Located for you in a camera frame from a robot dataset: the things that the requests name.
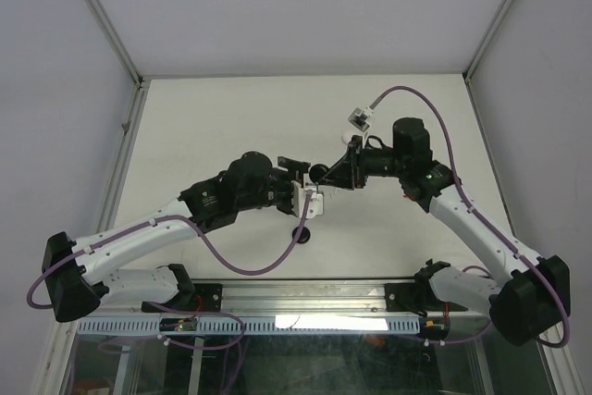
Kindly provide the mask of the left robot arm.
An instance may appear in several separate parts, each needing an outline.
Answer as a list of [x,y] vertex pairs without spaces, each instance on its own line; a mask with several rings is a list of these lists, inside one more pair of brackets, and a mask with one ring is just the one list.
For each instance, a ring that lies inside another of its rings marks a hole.
[[274,207],[304,221],[312,201],[305,188],[310,168],[306,162],[280,157],[273,163],[264,154],[247,152],[135,222],[77,239],[58,232],[47,240],[36,282],[46,287],[49,301],[35,302],[35,290],[29,289],[27,303],[52,311],[59,323],[82,319],[107,303],[186,309],[195,290],[184,265],[153,270],[128,265],[168,245],[203,239],[233,224],[241,212]]

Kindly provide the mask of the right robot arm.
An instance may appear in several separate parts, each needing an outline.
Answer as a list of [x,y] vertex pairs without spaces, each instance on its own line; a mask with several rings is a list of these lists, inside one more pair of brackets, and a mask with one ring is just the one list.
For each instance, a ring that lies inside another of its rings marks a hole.
[[374,147],[360,136],[348,142],[333,166],[310,172],[318,186],[357,190],[371,177],[398,179],[404,195],[447,226],[485,266],[488,277],[435,262],[415,274],[414,300],[425,309],[451,302],[478,312],[510,344],[521,346],[571,311],[570,270],[554,255],[545,258],[504,233],[479,211],[450,166],[434,160],[421,119],[404,117],[392,126],[391,146]]

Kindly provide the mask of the black earbud case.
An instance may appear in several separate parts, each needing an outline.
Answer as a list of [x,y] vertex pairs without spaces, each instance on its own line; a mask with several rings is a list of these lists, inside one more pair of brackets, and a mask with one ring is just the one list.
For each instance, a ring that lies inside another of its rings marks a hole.
[[309,180],[314,184],[319,184],[328,170],[329,167],[324,164],[312,165],[308,172]]
[[305,244],[311,239],[311,231],[307,227],[302,229],[295,228],[291,232],[291,237],[296,240],[298,244]]

